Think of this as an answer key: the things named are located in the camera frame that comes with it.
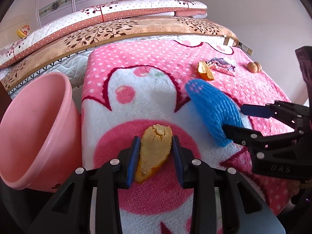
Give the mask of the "blue foam fruit net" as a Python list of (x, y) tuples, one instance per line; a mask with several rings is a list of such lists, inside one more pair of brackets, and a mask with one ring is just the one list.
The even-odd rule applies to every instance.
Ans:
[(236, 104), (221, 90), (202, 79), (192, 79), (184, 88), (214, 142), (219, 147), (227, 146), (231, 140), (226, 137), (222, 126), (244, 126)]

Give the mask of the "foil snack wrapper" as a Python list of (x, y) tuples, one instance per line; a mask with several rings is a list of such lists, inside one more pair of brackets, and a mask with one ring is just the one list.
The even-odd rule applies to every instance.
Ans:
[(208, 61), (210, 69), (235, 77), (237, 63), (232, 58), (214, 57)]

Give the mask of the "orange peel piece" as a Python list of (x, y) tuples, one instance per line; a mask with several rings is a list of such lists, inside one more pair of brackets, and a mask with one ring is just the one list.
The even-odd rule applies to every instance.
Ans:
[(205, 81), (213, 81), (215, 79), (214, 75), (212, 74), (212, 71), (210, 70), (209, 66), (205, 61), (198, 62), (197, 71), (201, 79)]
[(134, 180), (142, 184), (151, 179), (168, 159), (172, 146), (170, 126), (156, 124), (149, 126), (142, 138), (140, 156)]

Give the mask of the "pink plastic trash bin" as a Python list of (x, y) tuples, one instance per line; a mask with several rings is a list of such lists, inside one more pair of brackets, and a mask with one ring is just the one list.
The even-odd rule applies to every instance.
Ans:
[(82, 166), (81, 115), (62, 73), (42, 75), (1, 120), (1, 179), (12, 189), (55, 192)]

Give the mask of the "walnut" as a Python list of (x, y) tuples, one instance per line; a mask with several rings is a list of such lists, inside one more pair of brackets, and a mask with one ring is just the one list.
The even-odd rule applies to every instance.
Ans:
[(249, 62), (247, 64), (247, 69), (249, 70), (249, 72), (255, 74), (262, 71), (262, 66), (258, 62)]

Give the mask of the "white power strip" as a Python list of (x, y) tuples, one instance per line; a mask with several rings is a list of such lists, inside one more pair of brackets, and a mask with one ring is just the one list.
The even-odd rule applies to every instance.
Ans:
[(243, 50), (245, 53), (247, 53), (249, 56), (251, 56), (253, 54), (253, 50), (242, 42), (238, 43), (238, 47), (241, 50)]

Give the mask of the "brown leaf pattern bedspread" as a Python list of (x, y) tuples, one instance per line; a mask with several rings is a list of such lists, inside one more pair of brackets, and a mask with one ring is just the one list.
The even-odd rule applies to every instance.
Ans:
[(228, 28), (207, 19), (187, 17), (157, 17), (118, 19), (99, 23), (73, 32), (27, 55), (10, 67), (7, 75), (1, 78), (6, 91), (12, 90), (23, 80), (40, 69), (80, 51), (100, 45), (130, 39), (158, 35), (208, 35), (223, 37), (224, 43), (234, 47), (238, 38)]

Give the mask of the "brown wooden nightstand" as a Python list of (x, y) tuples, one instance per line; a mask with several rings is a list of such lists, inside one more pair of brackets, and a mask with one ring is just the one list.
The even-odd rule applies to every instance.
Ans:
[(4, 113), (6, 112), (11, 102), (12, 99), (8, 95), (3, 84), (0, 82), (0, 121), (2, 120)]

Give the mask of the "pink polka dot blanket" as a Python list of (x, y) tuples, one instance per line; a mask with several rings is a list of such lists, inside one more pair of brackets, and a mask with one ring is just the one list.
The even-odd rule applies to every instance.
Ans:
[[(112, 43), (94, 50), (82, 88), (82, 162), (99, 168), (117, 158), (156, 124), (170, 126), (182, 146), (212, 168), (239, 171), (278, 215), (289, 202), (287, 181), (251, 172), (246, 148), (232, 142), (218, 147), (190, 102), (184, 85), (200, 78), (199, 61), (230, 58), (236, 75), (214, 72), (210, 82), (240, 107), (290, 102), (282, 89), (263, 71), (246, 69), (251, 59), (238, 48), (213, 48), (202, 42), (191, 46), (177, 41)], [(151, 179), (120, 190), (123, 233), (189, 233), (193, 191), (177, 181), (172, 155)]]

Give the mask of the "folded pink dotted quilt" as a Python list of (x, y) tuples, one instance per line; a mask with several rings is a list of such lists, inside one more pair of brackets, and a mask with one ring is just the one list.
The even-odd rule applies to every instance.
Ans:
[(1, 48), (1, 69), (11, 66), (69, 33), (95, 24), (136, 16), (180, 11), (199, 11), (206, 15), (207, 5), (192, 0), (120, 0), (87, 7), (56, 19), (23, 39)]

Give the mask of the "yellow toy on bed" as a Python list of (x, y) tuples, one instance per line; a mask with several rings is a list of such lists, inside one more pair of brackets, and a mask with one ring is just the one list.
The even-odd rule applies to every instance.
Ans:
[(17, 31), (16, 34), (21, 38), (25, 38), (26, 36), (29, 36), (33, 32), (33, 29), (29, 25), (23, 25), (20, 27)]

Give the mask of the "cream headboard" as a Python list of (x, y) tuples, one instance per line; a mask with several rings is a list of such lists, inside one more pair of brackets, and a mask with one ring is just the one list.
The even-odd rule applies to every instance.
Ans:
[(11, 19), (3, 19), (1, 21), (1, 48), (18, 41), (20, 37), (16, 32), (25, 25), (29, 25), (31, 31), (38, 29), (37, 21), (33, 16), (19, 15)]

